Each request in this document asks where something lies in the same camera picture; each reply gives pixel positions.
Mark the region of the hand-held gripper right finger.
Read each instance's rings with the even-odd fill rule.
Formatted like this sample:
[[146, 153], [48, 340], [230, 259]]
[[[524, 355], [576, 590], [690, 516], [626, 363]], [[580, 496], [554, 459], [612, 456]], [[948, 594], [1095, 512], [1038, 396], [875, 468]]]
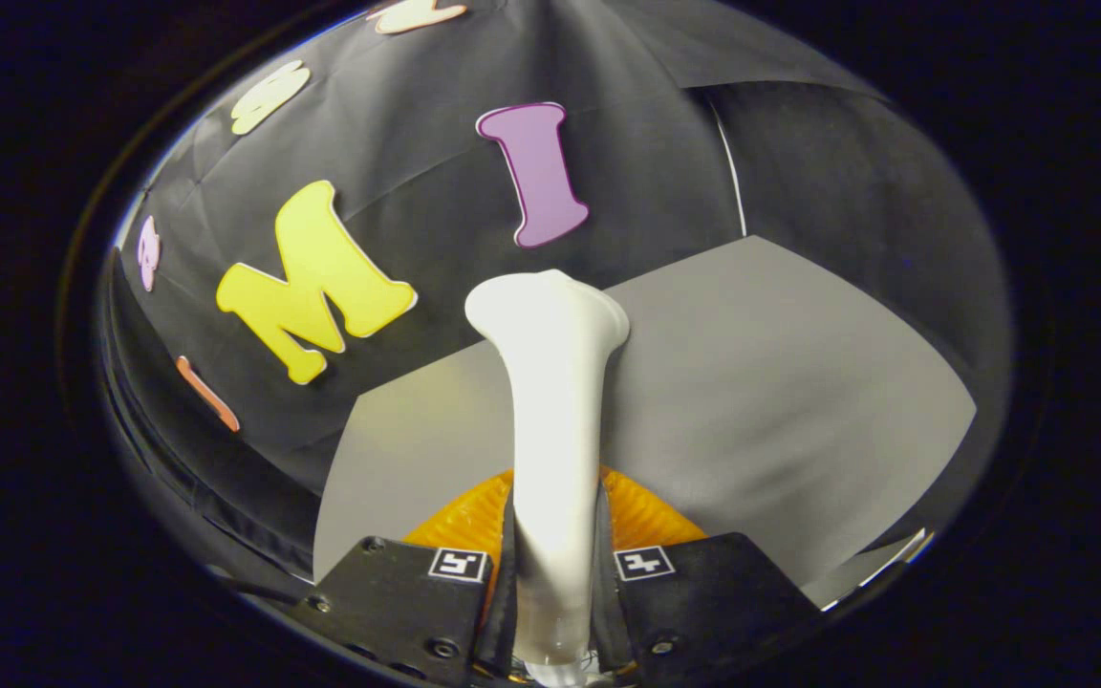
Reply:
[[599, 479], [595, 660], [615, 682], [723, 682], [820, 618], [746, 535], [704, 534], [611, 467]]

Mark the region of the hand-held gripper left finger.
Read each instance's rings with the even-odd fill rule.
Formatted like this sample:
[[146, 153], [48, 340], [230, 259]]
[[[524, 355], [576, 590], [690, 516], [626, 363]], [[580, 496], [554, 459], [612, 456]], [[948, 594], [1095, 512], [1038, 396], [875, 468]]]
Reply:
[[301, 598], [298, 623], [424, 682], [506, 682], [517, 624], [512, 483], [511, 473], [486, 479], [405, 540], [358, 540]]

